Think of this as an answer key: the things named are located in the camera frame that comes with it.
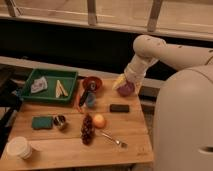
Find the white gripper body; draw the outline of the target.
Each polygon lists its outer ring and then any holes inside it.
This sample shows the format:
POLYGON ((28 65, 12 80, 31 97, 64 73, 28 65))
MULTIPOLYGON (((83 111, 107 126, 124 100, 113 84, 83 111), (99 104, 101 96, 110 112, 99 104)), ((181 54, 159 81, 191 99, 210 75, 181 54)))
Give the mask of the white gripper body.
POLYGON ((125 67, 124 72, 115 80, 112 89, 117 91, 119 87, 125 85, 127 82, 132 82, 136 89, 136 87, 142 83, 147 70, 156 62, 157 60, 155 58, 144 58, 134 55, 125 67))

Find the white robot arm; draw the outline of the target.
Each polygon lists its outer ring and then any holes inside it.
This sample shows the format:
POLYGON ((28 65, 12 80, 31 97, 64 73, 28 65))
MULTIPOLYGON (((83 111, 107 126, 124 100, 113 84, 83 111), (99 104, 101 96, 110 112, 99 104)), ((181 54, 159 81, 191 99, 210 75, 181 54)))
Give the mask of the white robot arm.
POLYGON ((130 96, 142 84, 147 70, 158 61, 175 70, 213 65, 213 48, 169 44, 150 35, 137 36, 133 50, 133 58, 112 86, 121 96, 130 96))

